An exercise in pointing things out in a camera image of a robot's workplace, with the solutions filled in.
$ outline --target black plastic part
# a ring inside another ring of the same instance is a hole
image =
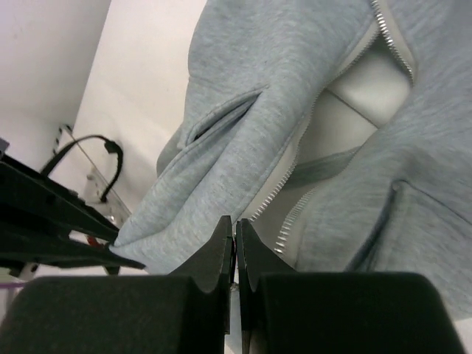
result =
[[[232,224],[168,276],[34,280],[0,327],[0,353],[223,353]]]
[[[114,242],[118,228],[70,190],[5,155],[0,160],[0,265],[40,263],[60,268],[128,266],[138,262],[107,248],[71,240],[71,230]]]
[[[5,154],[5,151],[7,151],[9,145],[10,144],[8,144],[6,140],[3,140],[2,138],[0,138],[0,159]]]
[[[425,277],[297,273],[248,221],[236,238],[243,353],[465,353]]]

